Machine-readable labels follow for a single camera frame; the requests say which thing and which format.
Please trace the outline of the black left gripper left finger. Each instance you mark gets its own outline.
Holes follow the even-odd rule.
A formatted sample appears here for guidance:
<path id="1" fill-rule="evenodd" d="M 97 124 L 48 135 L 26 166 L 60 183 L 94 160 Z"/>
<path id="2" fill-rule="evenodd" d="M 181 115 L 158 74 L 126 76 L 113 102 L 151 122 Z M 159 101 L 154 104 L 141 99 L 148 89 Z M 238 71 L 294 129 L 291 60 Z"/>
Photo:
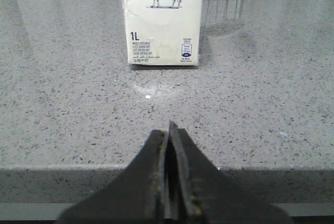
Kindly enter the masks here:
<path id="1" fill-rule="evenodd" d="M 57 223 L 163 223 L 166 133 L 153 130 L 132 162 L 102 190 L 63 211 Z"/>

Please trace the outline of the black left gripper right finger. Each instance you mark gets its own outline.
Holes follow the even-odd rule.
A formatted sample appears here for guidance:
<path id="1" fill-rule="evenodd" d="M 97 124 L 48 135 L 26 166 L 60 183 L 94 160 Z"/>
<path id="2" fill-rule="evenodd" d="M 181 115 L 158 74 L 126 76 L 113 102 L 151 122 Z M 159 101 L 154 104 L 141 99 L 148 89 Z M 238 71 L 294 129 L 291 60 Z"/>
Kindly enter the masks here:
<path id="1" fill-rule="evenodd" d="M 218 170 L 174 122 L 169 125 L 169 201 L 176 223 L 293 223 L 284 210 Z"/>

